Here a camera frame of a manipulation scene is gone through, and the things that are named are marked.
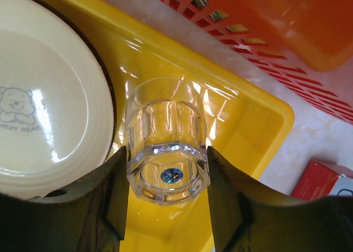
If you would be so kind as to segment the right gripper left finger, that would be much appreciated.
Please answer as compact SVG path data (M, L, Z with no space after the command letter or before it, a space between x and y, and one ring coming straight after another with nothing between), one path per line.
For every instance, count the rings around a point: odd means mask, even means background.
M44 197L1 194L1 251L119 251L126 229L126 148Z

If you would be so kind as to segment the cream ceramic plate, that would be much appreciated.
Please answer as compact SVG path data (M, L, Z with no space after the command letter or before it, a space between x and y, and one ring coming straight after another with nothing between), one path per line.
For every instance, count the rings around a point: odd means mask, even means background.
M1 0L1 192L44 196L106 160L113 101L93 49L34 0Z

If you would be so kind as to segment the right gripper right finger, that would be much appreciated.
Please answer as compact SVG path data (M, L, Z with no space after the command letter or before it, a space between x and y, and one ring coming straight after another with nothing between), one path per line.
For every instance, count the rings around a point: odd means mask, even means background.
M352 251L352 198L304 201L278 192L207 149L216 251Z

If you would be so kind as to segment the yellow plastic tray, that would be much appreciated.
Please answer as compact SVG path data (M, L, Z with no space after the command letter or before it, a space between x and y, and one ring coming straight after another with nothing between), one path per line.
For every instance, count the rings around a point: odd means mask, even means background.
M250 209L196 154L260 178L289 133L280 99L186 49L102 0L42 0L71 20L97 49L113 82L113 149L130 147L138 172L121 251L225 251Z

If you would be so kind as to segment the small glass cup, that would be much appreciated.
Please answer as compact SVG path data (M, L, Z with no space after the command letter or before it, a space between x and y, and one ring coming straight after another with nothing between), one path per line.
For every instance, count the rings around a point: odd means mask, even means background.
M187 202L210 184L200 94L183 79L156 78L130 94L125 112L127 179L139 199Z

